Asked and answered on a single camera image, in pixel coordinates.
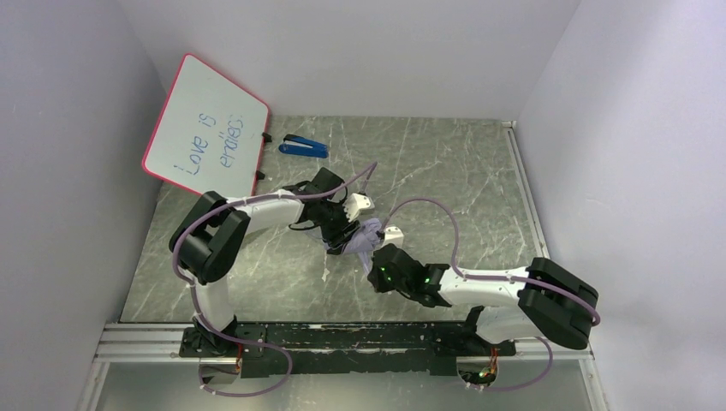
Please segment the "black and lavender umbrella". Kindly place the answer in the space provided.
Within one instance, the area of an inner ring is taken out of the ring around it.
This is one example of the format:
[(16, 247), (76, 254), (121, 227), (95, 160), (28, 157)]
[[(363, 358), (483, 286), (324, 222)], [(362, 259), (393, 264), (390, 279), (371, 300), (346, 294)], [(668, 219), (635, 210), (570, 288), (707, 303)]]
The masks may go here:
[(370, 218), (361, 224), (346, 244), (333, 247), (324, 241), (324, 249), (331, 255), (356, 255), (363, 264), (365, 273), (368, 273), (372, 268), (371, 254), (383, 242), (380, 235), (383, 230), (383, 224), (379, 218)]

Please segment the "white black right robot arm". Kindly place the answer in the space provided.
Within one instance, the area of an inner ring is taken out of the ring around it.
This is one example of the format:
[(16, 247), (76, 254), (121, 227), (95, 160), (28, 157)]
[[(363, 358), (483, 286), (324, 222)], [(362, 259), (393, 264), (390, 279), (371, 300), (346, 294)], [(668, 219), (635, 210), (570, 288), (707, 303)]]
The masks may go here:
[(424, 307), (473, 306), (473, 332), (486, 343), (544, 337), (573, 350), (589, 345), (598, 291), (551, 259), (513, 269), (422, 264), (389, 244), (372, 256), (368, 282)]

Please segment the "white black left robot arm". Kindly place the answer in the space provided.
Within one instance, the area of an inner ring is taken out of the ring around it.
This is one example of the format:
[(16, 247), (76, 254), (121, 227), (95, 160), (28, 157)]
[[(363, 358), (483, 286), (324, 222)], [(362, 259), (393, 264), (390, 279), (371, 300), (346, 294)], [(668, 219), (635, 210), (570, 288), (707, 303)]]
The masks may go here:
[(353, 198), (345, 181), (326, 168), (312, 180), (260, 196), (202, 194), (169, 243), (172, 268), (192, 290), (196, 349), (227, 356), (241, 348), (226, 277), (246, 235), (277, 226), (317, 230), (325, 251), (340, 255), (361, 229), (349, 210)]

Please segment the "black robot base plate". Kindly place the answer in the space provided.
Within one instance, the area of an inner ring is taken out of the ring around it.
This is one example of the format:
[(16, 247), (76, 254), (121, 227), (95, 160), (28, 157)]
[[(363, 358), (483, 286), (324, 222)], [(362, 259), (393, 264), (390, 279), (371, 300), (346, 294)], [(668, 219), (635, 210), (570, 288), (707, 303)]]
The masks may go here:
[(197, 350), (193, 327), (184, 330), (178, 351), (205, 365), (241, 359), (243, 378), (273, 375), (428, 372), (455, 376), (462, 357), (515, 354), (513, 342), (491, 345), (464, 321), (295, 323), (240, 322), (241, 348), (227, 356)]

